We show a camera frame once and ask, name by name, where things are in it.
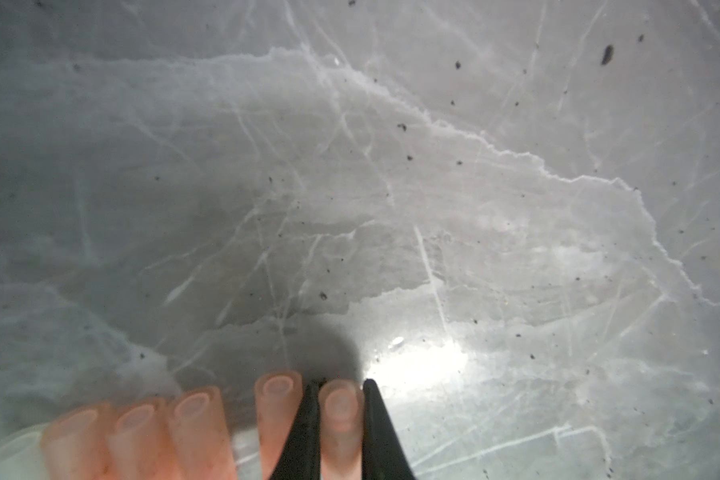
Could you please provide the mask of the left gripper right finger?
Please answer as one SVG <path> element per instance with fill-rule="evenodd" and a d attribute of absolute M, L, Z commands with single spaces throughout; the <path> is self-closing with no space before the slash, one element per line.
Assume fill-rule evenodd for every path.
<path fill-rule="evenodd" d="M 377 383 L 366 379 L 362 391 L 365 397 L 362 479 L 415 480 Z"/>

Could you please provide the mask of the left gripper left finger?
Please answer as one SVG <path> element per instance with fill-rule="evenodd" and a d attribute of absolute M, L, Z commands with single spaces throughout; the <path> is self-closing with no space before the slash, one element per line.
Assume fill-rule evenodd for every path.
<path fill-rule="evenodd" d="M 309 381 L 270 480 L 321 479 L 321 383 Z"/>

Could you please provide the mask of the translucent orange cap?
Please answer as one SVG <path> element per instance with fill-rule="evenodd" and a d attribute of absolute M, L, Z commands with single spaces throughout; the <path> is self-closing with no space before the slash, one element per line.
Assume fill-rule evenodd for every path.
<path fill-rule="evenodd" d="M 365 398 L 351 380 L 334 379 L 319 391 L 323 479 L 360 479 Z"/>
<path fill-rule="evenodd" d="M 303 378 L 293 370 L 261 376 L 254 386 L 260 465 L 269 479 L 279 461 L 303 397 Z"/>

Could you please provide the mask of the translucent white cap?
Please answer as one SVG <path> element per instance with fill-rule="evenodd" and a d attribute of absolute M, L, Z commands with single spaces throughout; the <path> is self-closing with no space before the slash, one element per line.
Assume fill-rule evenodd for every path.
<path fill-rule="evenodd" d="M 41 439 L 48 423 L 19 430 L 0 441 L 0 480 L 49 480 Z"/>

